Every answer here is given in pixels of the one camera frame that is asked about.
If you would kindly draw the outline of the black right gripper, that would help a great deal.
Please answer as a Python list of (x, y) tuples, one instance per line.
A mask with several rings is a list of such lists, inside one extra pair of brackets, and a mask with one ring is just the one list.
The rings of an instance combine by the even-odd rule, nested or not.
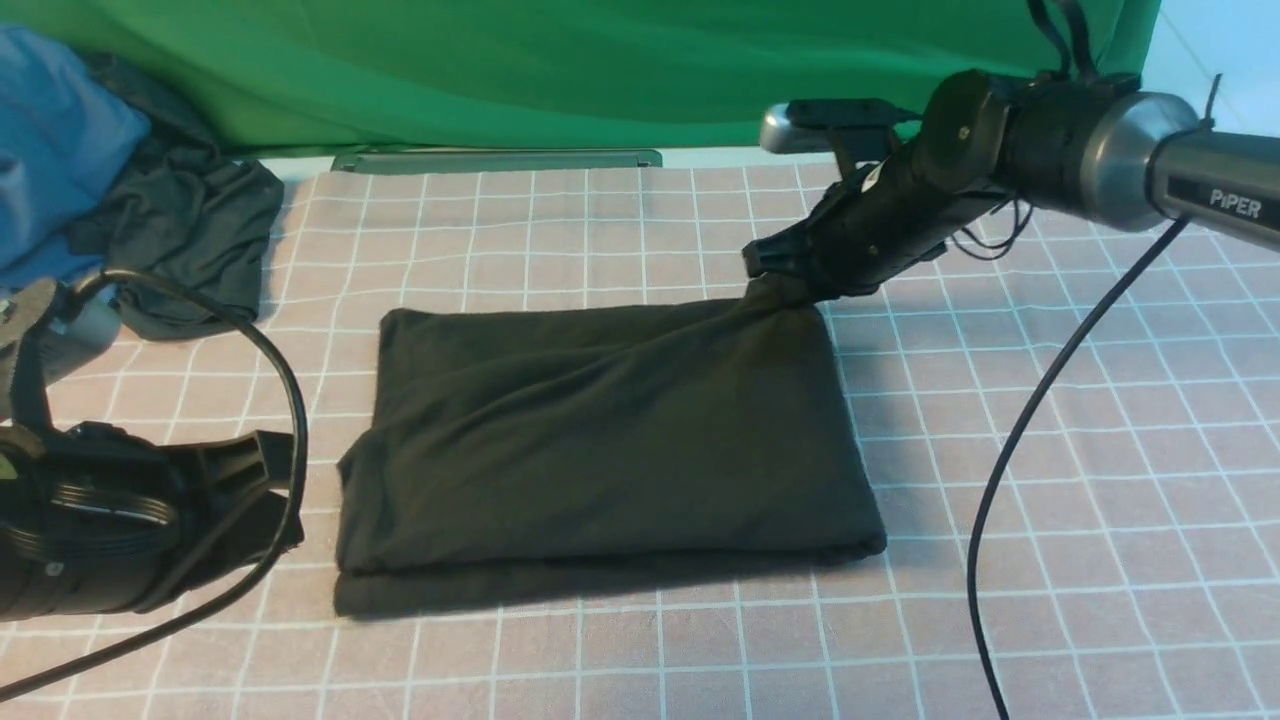
[(1011, 199), (983, 176), (959, 179), (920, 150), (899, 150), (833, 183), (806, 218), (748, 243), (748, 277), (792, 278), (814, 301), (873, 295)]

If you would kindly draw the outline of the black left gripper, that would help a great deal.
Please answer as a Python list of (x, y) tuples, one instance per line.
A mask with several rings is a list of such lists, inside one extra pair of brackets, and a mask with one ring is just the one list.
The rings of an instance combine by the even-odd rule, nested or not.
[(261, 560), (288, 510), (292, 436), (154, 445), (86, 421), (3, 429), (1, 616), (148, 612)]

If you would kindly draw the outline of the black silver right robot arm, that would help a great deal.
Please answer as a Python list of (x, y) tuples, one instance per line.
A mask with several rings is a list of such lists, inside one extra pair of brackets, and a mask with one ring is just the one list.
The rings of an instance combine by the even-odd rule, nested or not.
[(767, 113), (760, 145), (837, 160), (838, 181), (808, 218), (742, 250), (750, 278), (797, 278), (819, 300), (877, 292), (1015, 201), (1134, 233), (1187, 219), (1277, 247), (1277, 140), (1217, 132), (1132, 74), (965, 70), (923, 113), (882, 99), (797, 100)]

